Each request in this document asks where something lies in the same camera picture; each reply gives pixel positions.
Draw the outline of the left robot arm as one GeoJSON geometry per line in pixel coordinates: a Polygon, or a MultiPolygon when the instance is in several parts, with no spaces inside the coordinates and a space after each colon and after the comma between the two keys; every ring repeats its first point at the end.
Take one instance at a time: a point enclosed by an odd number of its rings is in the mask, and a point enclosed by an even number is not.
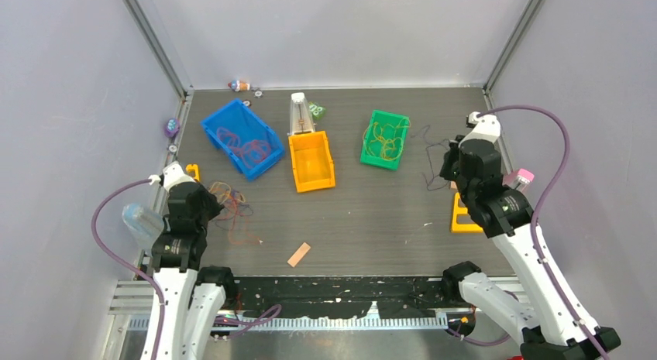
{"type": "Polygon", "coordinates": [[[201,266],[208,223],[223,206],[196,180],[167,190],[166,227],[153,245],[157,285],[142,359],[201,359],[220,309],[238,287],[229,267],[201,266]]]}

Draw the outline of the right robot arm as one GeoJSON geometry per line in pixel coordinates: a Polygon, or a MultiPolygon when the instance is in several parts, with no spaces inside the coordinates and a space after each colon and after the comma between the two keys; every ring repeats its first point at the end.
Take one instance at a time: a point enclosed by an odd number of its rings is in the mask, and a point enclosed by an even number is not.
{"type": "Polygon", "coordinates": [[[518,344],[525,359],[602,359],[621,345],[569,288],[519,190],[504,185],[501,156],[486,139],[457,136],[444,155],[441,177],[456,183],[467,212],[502,252],[523,286],[529,306],[500,288],[471,261],[445,269],[441,290],[453,306],[481,309],[518,344]]]}

